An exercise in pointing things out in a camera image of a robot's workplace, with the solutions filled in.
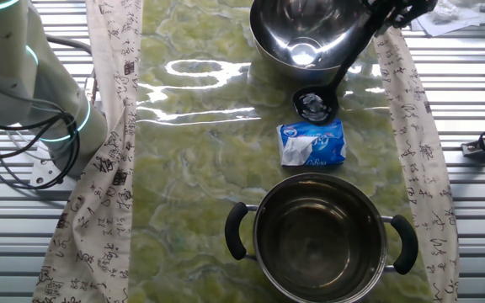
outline pot handle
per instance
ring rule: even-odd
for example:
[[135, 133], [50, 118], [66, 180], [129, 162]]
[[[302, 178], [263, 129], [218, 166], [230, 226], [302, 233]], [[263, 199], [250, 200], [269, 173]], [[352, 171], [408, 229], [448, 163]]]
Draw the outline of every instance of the pot handle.
[[402, 215], [392, 217], [382, 216], [384, 222], [388, 222], [394, 227], [402, 239], [402, 252], [394, 262], [394, 270], [399, 274], [407, 274], [418, 256], [418, 238], [409, 221]]
[[258, 206], [248, 205], [243, 202], [238, 202], [233, 206], [232, 210], [227, 215], [226, 227], [224, 234], [226, 235], [226, 245], [232, 256], [238, 261], [243, 258], [251, 258], [255, 260], [255, 257], [246, 253], [241, 237], [239, 236], [239, 227], [241, 221], [249, 210], [256, 210]]

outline metal grating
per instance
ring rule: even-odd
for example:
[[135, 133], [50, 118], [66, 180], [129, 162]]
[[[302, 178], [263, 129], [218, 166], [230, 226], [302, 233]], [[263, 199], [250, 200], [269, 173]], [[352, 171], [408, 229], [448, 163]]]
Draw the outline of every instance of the metal grating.
[[[89, 43], [83, 0], [33, 3], [48, 34]], [[452, 182], [460, 233], [459, 301], [485, 303], [485, 163], [464, 158], [460, 148], [462, 142], [476, 140], [485, 130], [485, 24], [432, 39], [423, 32], [403, 33], [424, 81]], [[83, 85], [93, 68], [91, 57], [69, 47], [51, 46]], [[5, 151], [14, 149], [4, 133], [0, 141]], [[33, 167], [29, 156], [8, 162], [20, 177], [29, 179]], [[0, 303], [30, 302], [51, 233], [69, 194], [18, 192], [0, 182]]]

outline black cable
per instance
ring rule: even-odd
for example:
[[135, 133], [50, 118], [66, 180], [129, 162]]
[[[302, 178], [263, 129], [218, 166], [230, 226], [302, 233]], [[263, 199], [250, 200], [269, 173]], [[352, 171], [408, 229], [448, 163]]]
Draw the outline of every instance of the black cable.
[[42, 135], [44, 135], [44, 133], [46, 133], [59, 119], [63, 119], [62, 117], [64, 115], [70, 115], [69, 113], [65, 113], [65, 114], [61, 114], [61, 115], [57, 115], [57, 116], [54, 116], [52, 118], [49, 118], [48, 120], [50, 120], [51, 122], [48, 123], [38, 134], [37, 136], [35, 136], [35, 138], [33, 138], [33, 140], [31, 140], [26, 146], [18, 149], [17, 151], [13, 151], [13, 152], [10, 152], [10, 153], [7, 153], [7, 154], [0, 154], [0, 159], [4, 159], [4, 158], [8, 158], [8, 157], [14, 157], [14, 156], [17, 156], [27, 150], [29, 150], [41, 137]]
[[48, 123], [51, 122], [52, 119], [59, 120], [60, 115], [53, 116], [47, 120], [41, 121], [39, 123], [35, 123], [33, 125], [26, 125], [26, 126], [5, 126], [5, 125], [0, 125], [0, 130], [32, 130], [44, 125], [47, 125]]
[[74, 139], [72, 144], [76, 148], [70, 150], [70, 155], [69, 155], [69, 158], [68, 158], [68, 161], [67, 161], [67, 165], [50, 182], [47, 182], [47, 183], [42, 184], [42, 185], [39, 185], [39, 186], [32, 186], [29, 183], [26, 183], [26, 182], [22, 181], [15, 173], [13, 173], [13, 171], [10, 169], [10, 167], [8, 167], [7, 163], [5, 163], [5, 161], [3, 159], [0, 159], [1, 165], [5, 168], [5, 170], [16, 181], [18, 181], [22, 185], [18, 185], [18, 184], [15, 184], [15, 183], [10, 183], [1, 174], [0, 174], [0, 179], [6, 185], [8, 185], [8, 186], [10, 186], [12, 188], [15, 188], [15, 189], [34, 189], [34, 190], [37, 190], [37, 189], [48, 189], [48, 188], [50, 188], [50, 187], [52, 187], [52, 186], [60, 183], [64, 179], [64, 177], [68, 174], [68, 172], [71, 170], [71, 168], [74, 166], [74, 164], [76, 163], [77, 156], [78, 156], [78, 152], [80, 150], [80, 138], [79, 138], [79, 134], [78, 134], [77, 128], [76, 128], [76, 122], [69, 123], [69, 126], [67, 127], [67, 129], [69, 131], [69, 136], [70, 136], [69, 140]]
[[[93, 55], [93, 53], [91, 51], [91, 45], [87, 45], [83, 42], [68, 39], [68, 38], [55, 37], [55, 36], [52, 36], [52, 35], [46, 35], [46, 38], [48, 39], [48, 42], [57, 43], [59, 45], [66, 45], [66, 46], [75, 47], [75, 48], [78, 48], [78, 49], [81, 49], [81, 50], [87, 52], [91, 56]], [[91, 77], [96, 77], [94, 67], [93, 67], [93, 71], [91, 72]]]

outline cloth runner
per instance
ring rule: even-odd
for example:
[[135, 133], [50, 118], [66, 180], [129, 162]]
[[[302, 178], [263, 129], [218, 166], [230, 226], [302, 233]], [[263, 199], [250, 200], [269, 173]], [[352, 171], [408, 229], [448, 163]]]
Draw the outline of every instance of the cloth runner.
[[38, 303], [127, 303], [141, 0], [88, 0], [108, 138], [77, 181], [33, 295]]
[[[141, 0], [87, 1], [93, 63], [110, 133], [87, 165], [46, 253], [34, 303], [127, 303]], [[434, 300], [457, 297], [450, 182], [433, 116], [397, 29], [374, 39], [398, 154]]]
[[450, 180], [437, 127], [402, 32], [374, 38], [420, 252], [434, 301], [457, 300], [459, 252]]

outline stainless steel bowl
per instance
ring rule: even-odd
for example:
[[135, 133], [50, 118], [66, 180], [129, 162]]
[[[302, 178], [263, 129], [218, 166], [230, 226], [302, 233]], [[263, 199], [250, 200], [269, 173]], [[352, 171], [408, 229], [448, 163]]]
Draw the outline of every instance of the stainless steel bowl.
[[[249, 210], [255, 256], [246, 253], [238, 228]], [[402, 253], [386, 266], [384, 223], [402, 238]], [[226, 220], [235, 259], [257, 260], [273, 285], [297, 302], [351, 303], [366, 295], [383, 271], [406, 274], [418, 254], [408, 221], [379, 214], [371, 200], [340, 178], [303, 173], [271, 189], [259, 206], [236, 204]]]
[[364, 20], [357, 0], [255, 0], [250, 28], [266, 61], [289, 77], [332, 77]]

